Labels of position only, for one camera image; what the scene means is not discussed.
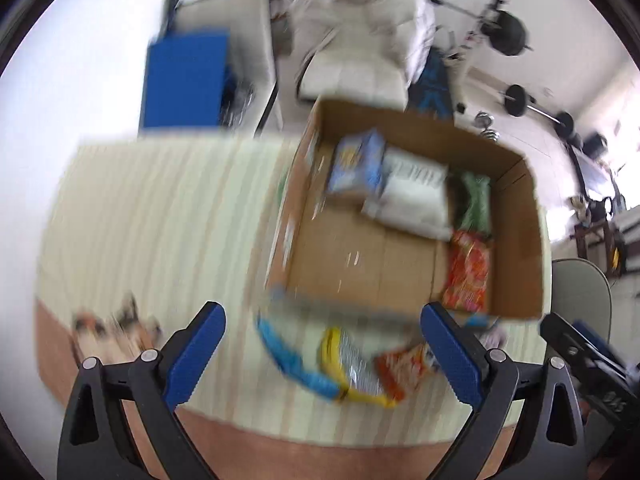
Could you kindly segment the chrome dumbbell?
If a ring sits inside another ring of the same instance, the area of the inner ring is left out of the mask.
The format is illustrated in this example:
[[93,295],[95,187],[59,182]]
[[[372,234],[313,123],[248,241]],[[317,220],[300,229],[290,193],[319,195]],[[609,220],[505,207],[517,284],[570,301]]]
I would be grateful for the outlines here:
[[494,116],[481,110],[475,115],[472,126],[480,132],[482,138],[497,142],[500,139],[500,133],[494,129],[494,122]]

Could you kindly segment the red floral wipes pack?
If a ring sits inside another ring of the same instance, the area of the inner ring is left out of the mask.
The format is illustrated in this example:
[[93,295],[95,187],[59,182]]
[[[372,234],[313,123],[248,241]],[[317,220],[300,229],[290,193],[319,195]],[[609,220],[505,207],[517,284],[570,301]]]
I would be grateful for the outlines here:
[[451,310],[486,312],[490,274],[490,248],[474,233],[454,232],[442,304]]

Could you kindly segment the orange snack bag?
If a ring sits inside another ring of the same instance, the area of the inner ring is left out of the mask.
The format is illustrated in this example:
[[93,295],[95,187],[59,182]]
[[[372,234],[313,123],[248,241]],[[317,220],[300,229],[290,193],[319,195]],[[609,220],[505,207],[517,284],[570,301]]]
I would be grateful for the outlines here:
[[440,370],[426,342],[383,352],[373,358],[373,364],[386,396],[396,403],[418,390],[427,375]]

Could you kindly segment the white chair black frame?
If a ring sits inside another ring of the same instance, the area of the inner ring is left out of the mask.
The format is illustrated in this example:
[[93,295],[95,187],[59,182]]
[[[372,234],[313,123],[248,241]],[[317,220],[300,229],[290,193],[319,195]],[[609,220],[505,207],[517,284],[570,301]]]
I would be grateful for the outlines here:
[[163,0],[160,33],[230,32],[229,61],[242,84],[253,90],[239,128],[259,134],[277,103],[270,0]]

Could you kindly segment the blue foam board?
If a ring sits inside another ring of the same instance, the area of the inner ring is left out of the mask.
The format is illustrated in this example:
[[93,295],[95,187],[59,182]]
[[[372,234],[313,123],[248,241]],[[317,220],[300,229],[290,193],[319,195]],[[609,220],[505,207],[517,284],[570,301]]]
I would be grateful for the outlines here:
[[204,29],[169,35],[148,47],[140,127],[220,124],[230,34]]

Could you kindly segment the dark wooden chair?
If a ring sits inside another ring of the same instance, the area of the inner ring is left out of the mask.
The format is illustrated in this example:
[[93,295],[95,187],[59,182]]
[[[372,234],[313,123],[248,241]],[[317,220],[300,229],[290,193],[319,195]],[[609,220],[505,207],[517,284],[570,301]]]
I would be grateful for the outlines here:
[[590,226],[578,223],[570,238],[574,240],[577,255],[582,259],[589,259],[590,249],[603,247],[604,273],[608,278],[621,278],[625,274],[627,247],[622,232],[612,221],[600,220]]

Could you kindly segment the white NMAR soft pack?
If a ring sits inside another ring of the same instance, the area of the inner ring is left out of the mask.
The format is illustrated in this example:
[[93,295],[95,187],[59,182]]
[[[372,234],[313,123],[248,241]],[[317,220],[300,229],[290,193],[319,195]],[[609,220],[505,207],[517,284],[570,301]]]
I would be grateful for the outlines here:
[[389,146],[381,191],[364,202],[361,212],[384,226],[449,242],[447,177],[447,165]]

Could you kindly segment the blue snack bag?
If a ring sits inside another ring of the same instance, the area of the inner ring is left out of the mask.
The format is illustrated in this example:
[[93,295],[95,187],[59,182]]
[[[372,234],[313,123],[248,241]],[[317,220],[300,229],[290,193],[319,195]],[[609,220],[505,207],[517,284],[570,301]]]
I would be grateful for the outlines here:
[[286,378],[323,399],[341,400],[343,397],[341,386],[326,374],[307,370],[302,356],[280,337],[266,318],[258,315],[256,328],[266,351]]

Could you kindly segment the silver yellow scrub sponge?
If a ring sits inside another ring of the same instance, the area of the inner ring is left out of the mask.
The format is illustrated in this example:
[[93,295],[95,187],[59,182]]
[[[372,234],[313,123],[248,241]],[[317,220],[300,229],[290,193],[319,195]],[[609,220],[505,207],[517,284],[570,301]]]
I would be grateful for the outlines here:
[[394,408],[396,402],[382,386],[378,373],[352,338],[337,327],[328,328],[320,341],[319,364],[322,373],[338,385],[338,400]]

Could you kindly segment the white weight rack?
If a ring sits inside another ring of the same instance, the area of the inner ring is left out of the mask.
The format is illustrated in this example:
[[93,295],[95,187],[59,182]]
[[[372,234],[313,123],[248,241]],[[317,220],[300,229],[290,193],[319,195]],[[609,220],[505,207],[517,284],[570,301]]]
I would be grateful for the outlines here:
[[525,50],[533,50],[528,44],[528,30],[515,15],[504,10],[510,0],[487,0],[480,13],[474,13],[447,0],[428,0],[436,8],[463,14],[472,20],[472,25],[458,41],[454,31],[445,25],[436,30],[446,30],[449,48],[442,52],[442,62],[448,70],[452,110],[464,114],[468,108],[463,84],[472,66],[474,51],[482,44],[512,58]]

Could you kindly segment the black barbell on floor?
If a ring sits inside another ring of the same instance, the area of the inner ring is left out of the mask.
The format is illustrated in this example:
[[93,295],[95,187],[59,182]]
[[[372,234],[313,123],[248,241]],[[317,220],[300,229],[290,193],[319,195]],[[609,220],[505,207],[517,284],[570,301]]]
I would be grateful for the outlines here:
[[519,84],[511,84],[501,95],[506,114],[512,117],[522,117],[527,112],[532,112],[552,122],[553,130],[560,139],[568,140],[574,136],[574,118],[566,110],[552,114],[538,105],[537,101]]

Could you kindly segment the green snack bag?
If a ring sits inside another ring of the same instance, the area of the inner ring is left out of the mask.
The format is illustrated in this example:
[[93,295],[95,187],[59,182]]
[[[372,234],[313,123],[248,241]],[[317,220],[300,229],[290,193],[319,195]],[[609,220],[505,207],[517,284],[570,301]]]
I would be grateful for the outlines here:
[[451,187],[456,229],[491,238],[490,177],[458,171],[451,177]]

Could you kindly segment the brown cardboard box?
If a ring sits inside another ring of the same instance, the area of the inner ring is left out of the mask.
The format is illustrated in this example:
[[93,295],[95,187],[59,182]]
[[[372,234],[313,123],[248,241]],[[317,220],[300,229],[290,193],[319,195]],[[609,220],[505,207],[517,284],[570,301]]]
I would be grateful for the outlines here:
[[485,311],[533,320],[550,256],[525,158],[451,122],[321,99],[288,172],[267,287],[367,314],[413,316],[444,292],[465,176],[488,179]]

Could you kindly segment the light blue tissue pack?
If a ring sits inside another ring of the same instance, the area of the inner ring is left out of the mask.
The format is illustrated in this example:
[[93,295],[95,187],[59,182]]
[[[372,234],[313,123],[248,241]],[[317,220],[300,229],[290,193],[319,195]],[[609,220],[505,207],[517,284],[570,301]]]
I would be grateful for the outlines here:
[[385,148],[385,140],[376,129],[341,138],[334,151],[326,194],[355,202],[375,196],[382,182]]

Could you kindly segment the grey round chair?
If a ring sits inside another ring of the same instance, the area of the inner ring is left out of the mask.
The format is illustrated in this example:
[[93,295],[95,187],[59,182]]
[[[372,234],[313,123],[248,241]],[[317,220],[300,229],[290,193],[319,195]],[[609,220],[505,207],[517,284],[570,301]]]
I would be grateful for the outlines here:
[[583,322],[607,344],[612,328],[608,279],[592,262],[561,258],[551,263],[551,312],[573,324]]

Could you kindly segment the black blue weight bench pad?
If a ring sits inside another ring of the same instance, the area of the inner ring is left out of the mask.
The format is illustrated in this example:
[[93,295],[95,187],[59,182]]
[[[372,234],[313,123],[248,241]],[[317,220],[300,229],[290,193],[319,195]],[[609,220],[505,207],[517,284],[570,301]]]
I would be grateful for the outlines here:
[[407,108],[441,120],[454,119],[448,68],[439,49],[431,47],[418,81],[409,87]]

